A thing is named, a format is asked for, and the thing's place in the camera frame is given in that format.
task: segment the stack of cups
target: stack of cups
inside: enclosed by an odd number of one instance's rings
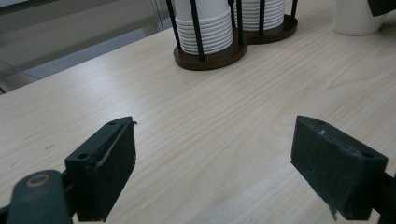
[[[196,1],[204,54],[227,49],[233,43],[231,10],[227,0]],[[198,55],[189,0],[175,0],[176,24],[184,52]]]
[[[235,24],[236,2],[233,5]],[[285,15],[285,0],[265,0],[264,30],[281,25]],[[242,24],[245,31],[258,31],[260,22],[260,0],[242,0]]]

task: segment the dark brown wooden base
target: dark brown wooden base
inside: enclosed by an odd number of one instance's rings
[[[239,61],[247,52],[248,45],[268,44],[280,41],[292,36],[297,30],[298,21],[292,20],[289,15],[285,15],[284,22],[271,30],[259,32],[244,32],[244,43],[238,44],[238,30],[233,28],[233,43],[227,49],[218,53],[205,55],[204,61],[199,61],[198,55],[191,55],[176,47],[174,56],[176,63],[185,69],[193,71],[206,71],[225,67]]]

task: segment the light wood tabletop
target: light wood tabletop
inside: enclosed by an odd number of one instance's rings
[[[290,164],[295,119],[329,122],[396,173],[396,14],[373,35],[338,35],[332,4],[300,1],[295,35],[221,69],[178,67],[166,30],[1,95],[0,206],[18,180],[63,171],[105,123],[133,116],[136,167],[107,223],[334,223]]]

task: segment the wood grain surface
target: wood grain surface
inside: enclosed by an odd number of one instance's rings
[[[294,36],[221,69],[178,67],[166,30],[1,95],[0,206],[18,180],[64,170],[102,125],[133,116],[136,167],[107,223],[362,223],[334,221],[290,164],[304,115],[383,153],[396,173],[396,14],[378,33],[345,36],[332,7],[300,1]]]

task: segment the white cup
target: white cup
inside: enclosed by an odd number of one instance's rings
[[[375,33],[387,14],[373,17],[367,0],[335,0],[332,30],[340,35]]]
[[[199,20],[210,20],[229,10],[227,0],[197,0],[196,6]],[[175,12],[179,21],[192,21],[189,0],[175,0]]]

